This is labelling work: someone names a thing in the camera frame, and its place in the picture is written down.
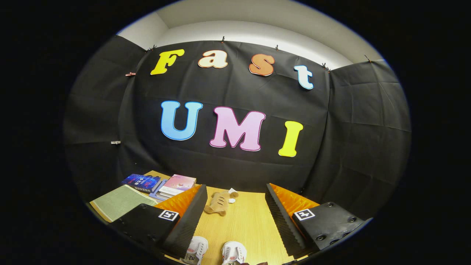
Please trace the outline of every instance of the sneaker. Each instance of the sneaker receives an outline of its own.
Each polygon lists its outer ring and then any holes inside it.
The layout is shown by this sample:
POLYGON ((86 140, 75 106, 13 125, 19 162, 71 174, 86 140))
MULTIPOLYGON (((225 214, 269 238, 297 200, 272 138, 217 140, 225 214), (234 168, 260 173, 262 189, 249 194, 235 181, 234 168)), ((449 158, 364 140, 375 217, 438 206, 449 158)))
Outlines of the sneaker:
POLYGON ((209 245, 206 238, 194 236, 191 239, 185 258, 180 258, 180 261, 190 265, 200 265, 208 247, 209 245))
POLYGON ((247 258, 247 250, 244 245, 236 241, 224 244, 222 251, 222 265, 240 265, 247 258))

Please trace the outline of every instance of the white sticker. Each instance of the white sticker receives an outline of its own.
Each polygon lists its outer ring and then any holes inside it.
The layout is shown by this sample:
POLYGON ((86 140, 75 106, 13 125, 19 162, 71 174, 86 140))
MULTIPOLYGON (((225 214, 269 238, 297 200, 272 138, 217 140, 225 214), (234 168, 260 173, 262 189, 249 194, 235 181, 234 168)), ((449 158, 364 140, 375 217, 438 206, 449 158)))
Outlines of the white sticker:
POLYGON ((295 212, 294 213, 296 215, 296 217, 298 218, 298 220, 302 221, 302 220, 306 220, 308 218, 311 218, 311 217, 315 217, 316 215, 313 214, 311 212, 311 210, 309 209, 305 209, 305 210, 302 210, 302 211, 298 211, 298 212, 295 212))
POLYGON ((172 212, 169 210, 164 210, 159 217, 165 220, 173 221, 175 218, 177 218, 178 213, 177 212, 172 212))

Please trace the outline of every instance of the letter u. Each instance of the letter u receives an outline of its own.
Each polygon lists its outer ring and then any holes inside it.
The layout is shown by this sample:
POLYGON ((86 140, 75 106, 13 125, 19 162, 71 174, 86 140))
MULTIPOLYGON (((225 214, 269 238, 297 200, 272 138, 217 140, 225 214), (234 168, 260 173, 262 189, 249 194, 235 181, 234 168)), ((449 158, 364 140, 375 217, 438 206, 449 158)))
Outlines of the letter u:
POLYGON ((196 131, 196 121, 198 119, 198 111, 203 108, 200 102, 187 102, 185 107, 188 109, 187 126, 180 131, 175 129, 175 112, 180 107, 177 101, 164 101, 160 105, 162 107, 162 133, 172 140, 184 141, 190 139, 196 131))

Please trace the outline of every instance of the blue book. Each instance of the blue book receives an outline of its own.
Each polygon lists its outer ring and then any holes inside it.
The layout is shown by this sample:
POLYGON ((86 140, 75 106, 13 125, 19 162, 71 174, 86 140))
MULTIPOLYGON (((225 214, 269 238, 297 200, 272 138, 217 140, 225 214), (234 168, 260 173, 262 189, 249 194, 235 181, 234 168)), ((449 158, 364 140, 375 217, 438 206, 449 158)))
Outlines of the blue book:
POLYGON ((129 185, 130 187, 145 193, 154 192, 160 183, 160 177, 144 176, 138 174, 131 174, 121 182, 121 184, 129 185))
POLYGON ((150 197, 152 198, 156 198, 156 199, 159 199, 159 200, 166 200, 168 199, 167 197, 165 196, 160 196, 160 194, 158 194, 157 192, 160 190, 160 188, 167 182, 166 179, 162 179, 162 181, 160 182, 160 184, 157 185, 157 188, 149 194, 150 197))

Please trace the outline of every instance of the stuffed toy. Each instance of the stuffed toy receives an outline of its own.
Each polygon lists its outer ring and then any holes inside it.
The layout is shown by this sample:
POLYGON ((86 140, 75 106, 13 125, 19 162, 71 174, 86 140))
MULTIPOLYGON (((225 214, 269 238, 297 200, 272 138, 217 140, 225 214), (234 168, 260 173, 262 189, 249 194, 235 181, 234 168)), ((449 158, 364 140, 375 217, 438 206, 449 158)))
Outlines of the stuffed toy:
POLYGON ((208 214, 218 213, 221 216, 226 215, 227 206, 229 203, 233 203, 239 197, 239 193, 234 189, 225 190, 223 192, 215 192, 211 196, 211 204, 204 207, 204 211, 208 214))

